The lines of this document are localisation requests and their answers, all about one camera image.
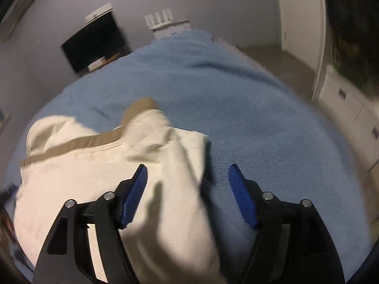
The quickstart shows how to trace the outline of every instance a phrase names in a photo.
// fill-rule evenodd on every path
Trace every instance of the clothing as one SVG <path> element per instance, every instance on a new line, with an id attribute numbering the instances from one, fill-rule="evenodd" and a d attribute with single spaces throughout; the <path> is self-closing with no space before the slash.
<path id="1" fill-rule="evenodd" d="M 186 283 L 191 275 L 223 283 L 219 259 L 199 196 L 206 135 L 169 127 L 152 99 L 134 103 L 123 124 L 97 134 L 69 116 L 38 120 L 27 137 L 14 226 L 35 265 L 64 202 L 96 200 L 133 176 L 148 181 L 136 215 L 121 238 L 141 283 Z M 97 277 L 106 281 L 94 227 L 89 229 Z"/>

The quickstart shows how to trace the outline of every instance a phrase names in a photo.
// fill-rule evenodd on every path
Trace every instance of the white door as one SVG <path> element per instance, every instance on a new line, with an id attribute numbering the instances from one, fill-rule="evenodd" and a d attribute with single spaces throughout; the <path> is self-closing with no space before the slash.
<path id="1" fill-rule="evenodd" d="M 279 0 L 282 49 L 316 71 L 323 39 L 323 0 Z"/>

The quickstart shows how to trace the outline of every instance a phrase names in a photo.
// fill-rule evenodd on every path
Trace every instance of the drawer handle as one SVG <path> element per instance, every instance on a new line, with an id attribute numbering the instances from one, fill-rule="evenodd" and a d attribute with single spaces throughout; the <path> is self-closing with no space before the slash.
<path id="1" fill-rule="evenodd" d="M 341 97 L 343 100 L 345 100 L 346 99 L 346 92 L 344 92 L 343 90 L 339 90 L 338 91 L 338 95 L 339 95 L 339 97 Z"/>
<path id="2" fill-rule="evenodd" d="M 376 126 L 374 126 L 373 131 L 371 131 L 371 133 L 373 134 L 375 140 L 379 139 L 379 129 Z"/>

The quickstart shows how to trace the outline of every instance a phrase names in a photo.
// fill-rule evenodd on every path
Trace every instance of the tan waistband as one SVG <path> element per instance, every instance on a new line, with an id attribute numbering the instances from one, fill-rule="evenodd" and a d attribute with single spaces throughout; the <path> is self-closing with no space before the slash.
<path id="1" fill-rule="evenodd" d="M 109 143 L 113 143 L 121 138 L 127 125 L 138 114 L 150 110 L 158 109 L 158 106 L 152 98 L 142 98 L 130 105 L 125 111 L 124 117 L 121 122 L 121 127 L 107 131 L 105 133 L 99 133 L 97 135 L 90 135 L 87 137 L 75 138 L 67 143 L 49 148 L 43 154 L 33 155 L 21 161 L 21 167 L 26 167 L 30 164 L 44 161 L 51 157 L 57 157 L 66 154 L 73 150 L 81 148 L 97 147 Z"/>

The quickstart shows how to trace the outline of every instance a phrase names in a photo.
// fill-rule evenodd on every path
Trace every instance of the bed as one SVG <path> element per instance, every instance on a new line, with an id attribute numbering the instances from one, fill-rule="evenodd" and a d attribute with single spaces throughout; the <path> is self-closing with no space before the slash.
<path id="1" fill-rule="evenodd" d="M 227 183 L 231 163 L 280 200 L 310 199 L 334 240 L 346 280 L 361 266 L 373 245 L 345 139 L 275 77 L 206 32 L 156 40 L 66 87 L 26 127 L 5 187 L 21 183 L 27 132 L 39 118 L 75 116 L 104 132 L 141 97 L 153 97 L 174 127 L 209 136 L 202 195 L 221 270 L 231 282 L 241 275 L 255 238 Z M 7 210 L 13 214 L 13 201 Z M 32 277 L 28 270 L 24 274 Z"/>

